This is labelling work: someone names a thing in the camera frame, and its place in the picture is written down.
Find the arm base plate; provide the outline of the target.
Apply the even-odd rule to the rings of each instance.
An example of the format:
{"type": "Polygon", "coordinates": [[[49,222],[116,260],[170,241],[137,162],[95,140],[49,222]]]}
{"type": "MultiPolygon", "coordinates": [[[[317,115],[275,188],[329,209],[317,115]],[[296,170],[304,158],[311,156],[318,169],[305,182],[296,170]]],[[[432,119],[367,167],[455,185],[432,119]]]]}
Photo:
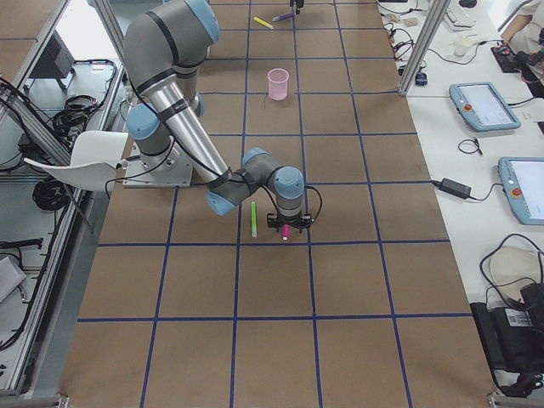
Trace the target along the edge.
{"type": "Polygon", "coordinates": [[[127,188],[190,187],[193,165],[175,141],[164,153],[147,156],[133,142],[131,159],[123,163],[122,184],[127,188]]]}

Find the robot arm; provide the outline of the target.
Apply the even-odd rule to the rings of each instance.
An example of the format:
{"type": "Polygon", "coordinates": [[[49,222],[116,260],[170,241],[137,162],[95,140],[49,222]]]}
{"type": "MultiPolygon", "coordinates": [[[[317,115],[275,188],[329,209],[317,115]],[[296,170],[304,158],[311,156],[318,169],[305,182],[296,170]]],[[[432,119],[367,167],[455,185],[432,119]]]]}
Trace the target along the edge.
{"type": "Polygon", "coordinates": [[[267,216],[270,228],[308,229],[315,217],[302,209],[302,173],[260,148],[249,150],[242,167],[232,171],[178,85],[175,69],[198,67],[219,37],[218,21],[206,1],[171,1],[139,15],[123,44],[133,89],[150,101],[152,113],[195,164],[209,189],[207,204],[217,215],[229,213],[264,188],[275,195],[275,212],[267,216]]]}

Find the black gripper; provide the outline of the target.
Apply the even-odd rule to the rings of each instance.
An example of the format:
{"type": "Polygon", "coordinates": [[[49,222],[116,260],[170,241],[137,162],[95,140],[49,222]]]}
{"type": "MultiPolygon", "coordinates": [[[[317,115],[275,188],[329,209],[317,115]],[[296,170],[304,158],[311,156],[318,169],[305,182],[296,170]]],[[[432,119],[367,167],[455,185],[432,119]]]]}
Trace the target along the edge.
{"type": "Polygon", "coordinates": [[[285,216],[281,213],[269,212],[266,216],[267,225],[270,229],[274,229],[276,232],[280,232],[284,225],[293,227],[301,232],[302,230],[309,229],[314,223],[310,213],[295,214],[294,216],[285,216]]]}
{"type": "Polygon", "coordinates": [[[304,7],[304,0],[290,0],[289,6],[292,9],[302,9],[304,7]]]}

